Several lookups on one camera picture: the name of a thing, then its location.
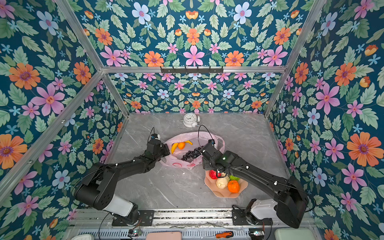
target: screwdriver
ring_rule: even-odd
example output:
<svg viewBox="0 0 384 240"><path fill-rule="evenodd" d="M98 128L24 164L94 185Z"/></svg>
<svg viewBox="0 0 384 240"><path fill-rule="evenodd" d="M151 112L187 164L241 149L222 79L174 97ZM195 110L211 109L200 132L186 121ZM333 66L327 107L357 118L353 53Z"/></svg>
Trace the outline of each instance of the screwdriver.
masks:
<svg viewBox="0 0 384 240"><path fill-rule="evenodd" d="M231 238L233 237L233 231L218 233L215 236L208 236L208 237L201 237L201 238L209 238L209 237L216 237L216 238Z"/></svg>

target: orange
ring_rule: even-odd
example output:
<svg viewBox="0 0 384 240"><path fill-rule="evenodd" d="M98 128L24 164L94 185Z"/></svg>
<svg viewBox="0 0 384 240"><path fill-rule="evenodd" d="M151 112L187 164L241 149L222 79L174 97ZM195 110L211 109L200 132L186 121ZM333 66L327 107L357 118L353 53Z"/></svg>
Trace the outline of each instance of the orange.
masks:
<svg viewBox="0 0 384 240"><path fill-rule="evenodd" d="M184 149L185 148L185 142L179 142L177 145L179 149Z"/></svg>
<svg viewBox="0 0 384 240"><path fill-rule="evenodd" d="M240 191L240 184L236 180L231 180L228 183L228 190L232 193L238 193Z"/></svg>

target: floral wallpaper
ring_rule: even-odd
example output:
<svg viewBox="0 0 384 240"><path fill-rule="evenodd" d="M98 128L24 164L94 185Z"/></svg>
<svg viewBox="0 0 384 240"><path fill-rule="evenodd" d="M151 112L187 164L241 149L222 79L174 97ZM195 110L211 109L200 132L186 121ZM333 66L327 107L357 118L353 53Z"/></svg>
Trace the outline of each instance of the floral wallpaper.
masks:
<svg viewBox="0 0 384 240"><path fill-rule="evenodd" d="M326 5L269 115L326 240L384 238L383 7Z"/></svg>
<svg viewBox="0 0 384 240"><path fill-rule="evenodd" d="M85 0L76 14L106 66L278 66L286 63L312 4Z"/></svg>
<svg viewBox="0 0 384 240"><path fill-rule="evenodd" d="M52 1L1 0L0 39L1 179L94 68Z"/></svg>
<svg viewBox="0 0 384 240"><path fill-rule="evenodd" d="M111 75L130 112L263 113L280 74Z"/></svg>
<svg viewBox="0 0 384 240"><path fill-rule="evenodd" d="M95 162L105 162L122 122L100 81L3 203L0 239L62 239L80 204L70 191Z"/></svg>

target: alarm clock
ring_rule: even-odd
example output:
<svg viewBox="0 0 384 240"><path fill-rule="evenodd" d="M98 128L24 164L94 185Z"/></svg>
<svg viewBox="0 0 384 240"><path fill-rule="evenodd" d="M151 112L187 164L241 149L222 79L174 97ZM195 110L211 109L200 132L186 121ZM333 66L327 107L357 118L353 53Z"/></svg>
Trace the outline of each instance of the alarm clock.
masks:
<svg viewBox="0 0 384 240"><path fill-rule="evenodd" d="M200 123L200 116L194 113L187 113L184 115L183 123L186 127L196 127Z"/></svg>

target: pink plastic bag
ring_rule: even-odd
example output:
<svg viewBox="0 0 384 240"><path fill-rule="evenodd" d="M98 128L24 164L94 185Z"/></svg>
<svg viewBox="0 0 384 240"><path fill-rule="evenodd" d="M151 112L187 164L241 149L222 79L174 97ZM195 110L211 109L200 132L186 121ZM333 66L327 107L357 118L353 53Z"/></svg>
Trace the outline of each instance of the pink plastic bag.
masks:
<svg viewBox="0 0 384 240"><path fill-rule="evenodd" d="M211 134L212 137L209 135L208 132L200 132L199 134L199 141L202 146L208 143L208 140L214 139L216 147L221 146L219 149L220 152L224 152L225 142L222 137ZM188 133L182 133L177 136L174 136L173 138L169 139L165 142L165 144L168 144L169 150L171 150L172 145L176 142L184 142L190 140L193 145L186 143L184 149L180 150L179 148L176 148L175 152L168 156L165 156L165 162L161 161L163 165L171 166L171 167L184 167L184 168L193 168L196 165L199 165L203 162L203 156L200 155L197 158L195 158L192 162L186 162L183 160L180 160L183 158L183 155L186 154L188 151L193 151L195 148L199 147L199 143L197 141L197 132L188 132Z"/></svg>

